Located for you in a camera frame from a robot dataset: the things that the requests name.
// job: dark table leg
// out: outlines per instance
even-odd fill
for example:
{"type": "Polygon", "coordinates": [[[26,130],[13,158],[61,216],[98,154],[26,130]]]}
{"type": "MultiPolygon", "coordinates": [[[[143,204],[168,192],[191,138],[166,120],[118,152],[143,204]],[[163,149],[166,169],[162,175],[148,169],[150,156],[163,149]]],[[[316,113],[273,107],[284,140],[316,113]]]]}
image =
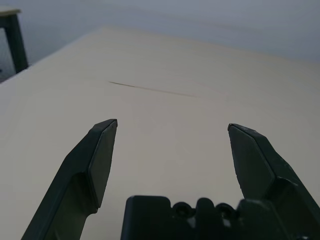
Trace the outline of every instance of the dark table leg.
{"type": "Polygon", "coordinates": [[[6,17],[5,34],[11,51],[15,72],[19,73],[28,67],[27,56],[22,39],[17,15],[6,17]]]}

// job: tabletop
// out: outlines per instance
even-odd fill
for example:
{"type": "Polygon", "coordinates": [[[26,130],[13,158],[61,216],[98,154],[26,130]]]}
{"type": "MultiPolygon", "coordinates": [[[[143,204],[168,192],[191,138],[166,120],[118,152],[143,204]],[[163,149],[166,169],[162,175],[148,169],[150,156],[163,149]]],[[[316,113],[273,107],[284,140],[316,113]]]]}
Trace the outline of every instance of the tabletop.
{"type": "Polygon", "coordinates": [[[65,156],[118,129],[102,206],[81,239],[118,240],[126,200],[236,207],[227,127],[265,135],[320,203],[320,64],[105,27],[0,85],[0,238],[21,238],[65,156]]]}
{"type": "Polygon", "coordinates": [[[21,10],[11,6],[0,6],[0,17],[6,17],[20,13],[21,10]]]}

